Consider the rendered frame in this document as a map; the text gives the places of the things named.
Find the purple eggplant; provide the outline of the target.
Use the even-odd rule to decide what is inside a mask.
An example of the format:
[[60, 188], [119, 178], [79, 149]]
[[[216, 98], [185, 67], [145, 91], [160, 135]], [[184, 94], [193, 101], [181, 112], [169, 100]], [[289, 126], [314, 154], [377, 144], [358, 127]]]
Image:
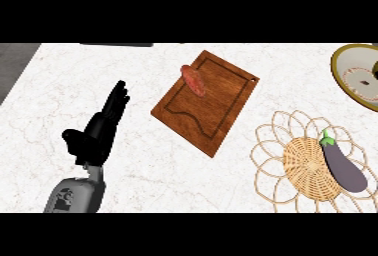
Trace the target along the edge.
[[320, 141], [324, 158], [328, 165], [330, 172], [340, 186], [352, 193], [362, 192], [368, 187], [368, 180], [362, 174], [361, 169], [348, 159], [336, 139], [324, 130], [324, 137]]

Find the white bowl with yellow rim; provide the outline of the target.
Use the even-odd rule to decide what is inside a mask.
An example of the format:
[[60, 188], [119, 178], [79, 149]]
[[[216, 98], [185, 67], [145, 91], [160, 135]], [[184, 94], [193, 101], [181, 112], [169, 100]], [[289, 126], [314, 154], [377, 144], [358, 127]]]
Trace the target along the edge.
[[378, 46], [340, 47], [331, 56], [331, 73], [351, 98], [378, 112]]

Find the woven wicker placemat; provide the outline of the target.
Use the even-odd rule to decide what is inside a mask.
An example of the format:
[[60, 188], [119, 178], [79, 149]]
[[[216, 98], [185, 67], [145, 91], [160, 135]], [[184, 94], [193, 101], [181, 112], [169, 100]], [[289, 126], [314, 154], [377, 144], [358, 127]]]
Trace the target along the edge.
[[[255, 191], [275, 212], [378, 213], [378, 160], [368, 145], [340, 125], [300, 110], [278, 111], [255, 130], [250, 159], [256, 166]], [[368, 180], [351, 192], [328, 169], [322, 143], [331, 137]]]

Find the reddish sweet potato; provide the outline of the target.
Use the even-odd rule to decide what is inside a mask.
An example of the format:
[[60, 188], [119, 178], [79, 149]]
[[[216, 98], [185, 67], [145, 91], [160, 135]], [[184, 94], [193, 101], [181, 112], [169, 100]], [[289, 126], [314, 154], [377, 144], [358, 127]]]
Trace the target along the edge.
[[182, 77], [185, 80], [187, 85], [190, 86], [193, 92], [200, 96], [206, 96], [206, 85], [201, 78], [201, 74], [195, 68], [190, 65], [184, 65], [181, 68]]

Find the brown wooden cutting board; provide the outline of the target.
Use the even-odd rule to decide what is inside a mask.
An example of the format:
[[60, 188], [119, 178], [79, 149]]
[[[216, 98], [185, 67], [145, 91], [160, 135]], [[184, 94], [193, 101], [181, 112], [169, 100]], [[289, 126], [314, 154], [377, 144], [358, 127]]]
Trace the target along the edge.
[[260, 78], [207, 50], [193, 67], [203, 76], [206, 96], [197, 96], [179, 78], [151, 114], [213, 157]]

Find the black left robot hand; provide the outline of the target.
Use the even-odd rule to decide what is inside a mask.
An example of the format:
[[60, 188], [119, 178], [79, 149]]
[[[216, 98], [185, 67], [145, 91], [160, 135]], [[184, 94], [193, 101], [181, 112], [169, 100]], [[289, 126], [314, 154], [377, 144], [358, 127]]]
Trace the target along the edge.
[[119, 81], [110, 93], [102, 111], [98, 112], [85, 131], [67, 129], [63, 139], [67, 142], [69, 153], [77, 157], [77, 165], [102, 166], [107, 162], [117, 133], [117, 126], [131, 101], [126, 82]]

